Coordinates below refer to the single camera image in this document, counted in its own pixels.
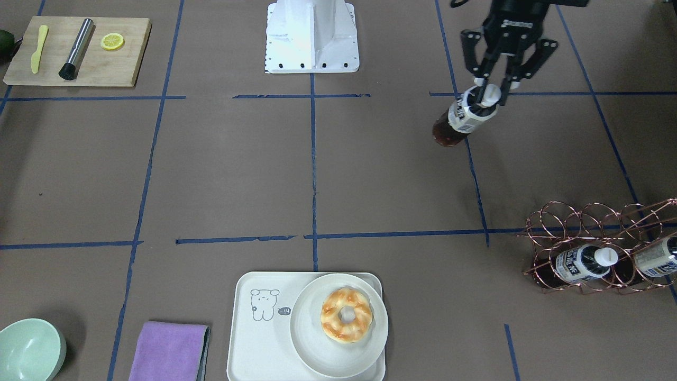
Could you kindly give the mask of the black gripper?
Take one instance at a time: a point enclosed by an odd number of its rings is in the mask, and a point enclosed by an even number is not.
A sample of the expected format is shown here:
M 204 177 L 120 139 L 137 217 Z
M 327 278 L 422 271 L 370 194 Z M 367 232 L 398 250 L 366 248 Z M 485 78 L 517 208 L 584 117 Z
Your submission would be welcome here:
M 484 98 L 489 77 L 501 56 L 507 55 L 498 102 L 504 106 L 510 90 L 516 89 L 522 79 L 535 76 L 555 52 L 559 42 L 543 36 L 543 22 L 551 5 L 551 1 L 493 1 L 489 8 L 489 29 L 460 32 L 465 67 L 479 80 L 476 101 Z M 487 46 L 479 59 L 477 44 L 481 40 Z

